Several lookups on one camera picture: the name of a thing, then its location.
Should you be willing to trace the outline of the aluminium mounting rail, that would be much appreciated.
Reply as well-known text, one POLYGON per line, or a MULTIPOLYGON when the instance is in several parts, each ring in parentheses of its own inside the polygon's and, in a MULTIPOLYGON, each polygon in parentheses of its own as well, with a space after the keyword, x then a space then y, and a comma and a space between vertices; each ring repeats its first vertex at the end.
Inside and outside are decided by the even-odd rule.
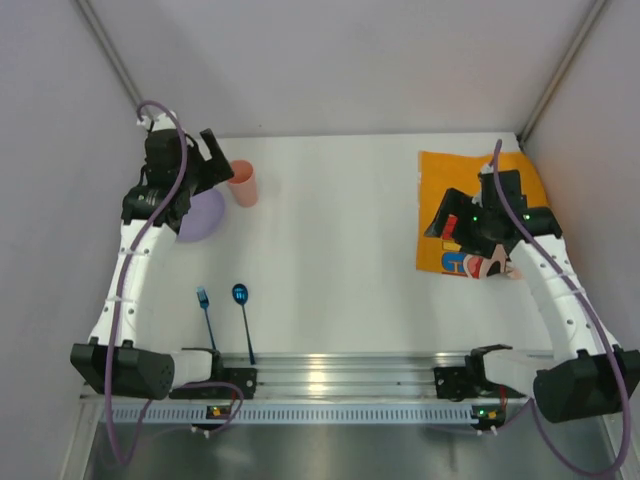
POLYGON ((254 401, 264 402, 401 402, 436 399, 433 369, 463 366, 464 356, 275 355, 252 366, 246 356, 223 355, 228 367, 257 370, 254 401))

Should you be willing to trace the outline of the pink plastic cup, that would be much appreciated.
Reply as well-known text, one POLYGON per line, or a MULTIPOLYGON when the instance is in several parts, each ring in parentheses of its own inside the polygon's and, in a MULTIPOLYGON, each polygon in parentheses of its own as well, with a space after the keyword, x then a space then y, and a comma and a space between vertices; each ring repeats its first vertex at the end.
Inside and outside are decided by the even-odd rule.
POLYGON ((231 162, 233 177, 227 181, 236 203, 244 208, 253 207, 258 202, 258 190, 253 165, 247 160, 231 162))

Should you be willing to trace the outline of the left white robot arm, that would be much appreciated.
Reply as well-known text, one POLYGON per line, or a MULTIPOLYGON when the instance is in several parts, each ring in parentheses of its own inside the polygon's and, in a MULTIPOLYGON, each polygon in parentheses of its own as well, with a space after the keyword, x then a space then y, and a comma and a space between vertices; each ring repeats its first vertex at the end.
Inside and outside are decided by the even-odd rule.
POLYGON ((138 183, 122 202, 120 246, 100 317, 86 343, 73 345, 71 364, 98 394, 161 400, 186 384, 206 382, 223 368, 208 348, 163 353, 155 346, 155 291, 194 196, 232 178, 214 133, 200 133, 211 157, 176 129, 153 127, 144 143, 138 183))

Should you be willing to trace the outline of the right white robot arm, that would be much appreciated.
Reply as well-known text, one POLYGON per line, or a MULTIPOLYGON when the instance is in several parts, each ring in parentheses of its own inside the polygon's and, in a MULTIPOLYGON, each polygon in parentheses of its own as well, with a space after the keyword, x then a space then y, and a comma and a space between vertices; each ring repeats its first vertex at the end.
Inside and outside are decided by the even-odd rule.
POLYGON ((424 234, 484 259, 503 248, 535 301, 553 359, 542 363, 504 344, 477 347, 465 358, 472 381, 479 390, 505 386, 533 398, 552 423, 621 412, 639 383, 639 353, 622 349, 587 315, 552 210, 529 205, 516 170, 485 169, 478 178, 474 196, 445 191, 424 234))

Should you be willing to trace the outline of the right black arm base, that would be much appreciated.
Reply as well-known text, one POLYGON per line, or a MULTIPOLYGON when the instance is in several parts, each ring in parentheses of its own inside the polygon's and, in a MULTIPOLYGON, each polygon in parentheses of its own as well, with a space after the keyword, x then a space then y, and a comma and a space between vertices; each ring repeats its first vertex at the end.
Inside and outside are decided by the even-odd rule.
POLYGON ((464 356, 463 366, 435 367, 433 373, 437 398, 453 402, 475 398, 498 398, 502 385, 487 379, 484 356, 490 352, 511 349, 511 346, 504 344, 477 347, 464 356))

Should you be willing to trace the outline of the orange cartoon mouse placemat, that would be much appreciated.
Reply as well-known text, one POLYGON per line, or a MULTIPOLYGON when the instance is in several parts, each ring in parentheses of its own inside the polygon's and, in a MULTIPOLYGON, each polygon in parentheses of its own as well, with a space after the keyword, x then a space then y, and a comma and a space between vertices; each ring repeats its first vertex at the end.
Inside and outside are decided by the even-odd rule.
MULTIPOLYGON (((491 160, 492 154, 469 157, 450 153, 419 152, 416 270, 470 279, 485 279, 494 275, 506 275, 511 279, 521 277, 501 245, 493 249, 489 258, 463 252, 462 247, 451 237, 456 223, 455 215, 449 215, 446 221, 444 238, 425 235, 436 218, 449 188, 457 189, 471 197, 480 193, 481 182, 478 174, 491 160)), ((524 208, 550 207, 541 178, 533 163, 523 153, 500 153, 499 170, 519 172, 521 190, 527 202, 527 207, 524 208)))

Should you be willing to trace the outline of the right aluminium frame post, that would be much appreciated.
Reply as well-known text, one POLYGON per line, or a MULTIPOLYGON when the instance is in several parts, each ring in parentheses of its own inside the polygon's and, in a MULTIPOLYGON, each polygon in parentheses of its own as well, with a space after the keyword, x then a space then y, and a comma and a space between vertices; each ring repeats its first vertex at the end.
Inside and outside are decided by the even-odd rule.
POLYGON ((611 0, 593 0, 588 3, 585 13, 581 16, 576 28, 569 37, 568 44, 562 50, 559 60, 556 62, 541 94, 534 103, 531 112, 527 115, 522 128, 516 134, 516 139, 521 150, 525 149, 527 141, 534 133, 545 112, 554 100, 554 97, 569 75, 581 51, 584 49, 611 4, 611 0))

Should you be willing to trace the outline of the blue metal fork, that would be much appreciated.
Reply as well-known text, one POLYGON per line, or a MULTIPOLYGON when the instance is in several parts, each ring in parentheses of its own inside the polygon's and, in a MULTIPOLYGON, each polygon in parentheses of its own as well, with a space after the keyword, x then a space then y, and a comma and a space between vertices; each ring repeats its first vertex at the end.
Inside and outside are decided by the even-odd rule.
POLYGON ((204 319, 206 322, 206 326, 207 326, 207 331, 209 334, 209 339, 211 342, 211 347, 213 350, 216 350, 216 343, 215 343, 215 338, 214 338, 214 334, 213 334, 213 329, 212 329, 212 325, 211 325, 211 320, 210 320, 210 316, 209 316, 209 306, 210 306, 210 302, 209 302, 209 298, 207 295, 206 290, 203 287, 197 287, 196 288, 196 295, 197 295, 197 299, 200 305, 200 308, 203 310, 203 314, 204 314, 204 319))

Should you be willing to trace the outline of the purple plastic plate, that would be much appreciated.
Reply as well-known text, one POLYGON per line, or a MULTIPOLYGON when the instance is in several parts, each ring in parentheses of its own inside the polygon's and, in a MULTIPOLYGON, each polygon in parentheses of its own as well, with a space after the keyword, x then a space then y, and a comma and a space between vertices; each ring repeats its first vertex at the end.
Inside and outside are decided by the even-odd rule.
POLYGON ((225 200, 215 188, 191 198, 191 207, 183 217, 177 236, 179 243, 195 243, 211 236, 225 214, 225 200))

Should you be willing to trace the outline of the blue metal spoon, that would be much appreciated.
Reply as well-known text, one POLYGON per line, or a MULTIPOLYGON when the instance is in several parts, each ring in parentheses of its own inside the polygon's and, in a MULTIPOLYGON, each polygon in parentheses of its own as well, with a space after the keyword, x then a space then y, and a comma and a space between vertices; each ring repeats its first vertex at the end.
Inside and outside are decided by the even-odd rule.
POLYGON ((237 283, 232 287, 232 296, 235 303, 240 306, 242 311, 249 362, 252 366, 254 366, 256 364, 256 358, 255 358, 254 349, 251 341, 248 318, 246 313, 246 304, 249 298, 248 288, 242 283, 237 283))

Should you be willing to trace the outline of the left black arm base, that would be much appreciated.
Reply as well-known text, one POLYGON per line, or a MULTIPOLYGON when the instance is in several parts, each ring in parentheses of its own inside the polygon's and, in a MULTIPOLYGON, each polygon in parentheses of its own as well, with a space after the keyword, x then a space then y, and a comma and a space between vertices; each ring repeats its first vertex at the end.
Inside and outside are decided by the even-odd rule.
POLYGON ((169 397, 173 400, 252 400, 257 385, 257 370, 249 367, 228 367, 219 351, 183 349, 186 358, 176 363, 174 385, 169 397))

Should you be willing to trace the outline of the left aluminium frame post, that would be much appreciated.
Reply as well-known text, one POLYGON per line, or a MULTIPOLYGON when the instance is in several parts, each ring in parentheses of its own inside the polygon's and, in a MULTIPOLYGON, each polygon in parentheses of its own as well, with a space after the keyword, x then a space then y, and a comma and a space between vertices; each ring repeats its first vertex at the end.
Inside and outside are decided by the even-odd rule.
POLYGON ((71 3, 116 76, 126 98, 136 108, 143 97, 92 2, 72 0, 71 3))

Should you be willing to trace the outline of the aluminium frame post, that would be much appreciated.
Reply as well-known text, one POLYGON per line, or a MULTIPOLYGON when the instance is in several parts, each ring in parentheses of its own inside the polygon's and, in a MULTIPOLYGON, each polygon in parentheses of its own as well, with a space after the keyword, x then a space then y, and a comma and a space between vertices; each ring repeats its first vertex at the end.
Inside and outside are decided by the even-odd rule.
POLYGON ((136 108, 143 97, 92 2, 72 0, 71 3, 116 76, 126 98, 136 108))
POLYGON ((527 115, 522 128, 516 134, 516 139, 521 150, 525 149, 527 141, 534 133, 545 112, 554 100, 554 97, 569 75, 581 51, 584 49, 611 4, 611 0, 593 0, 588 3, 585 13, 581 16, 576 28, 569 37, 568 44, 562 50, 559 60, 556 62, 541 94, 534 103, 531 112, 527 115))

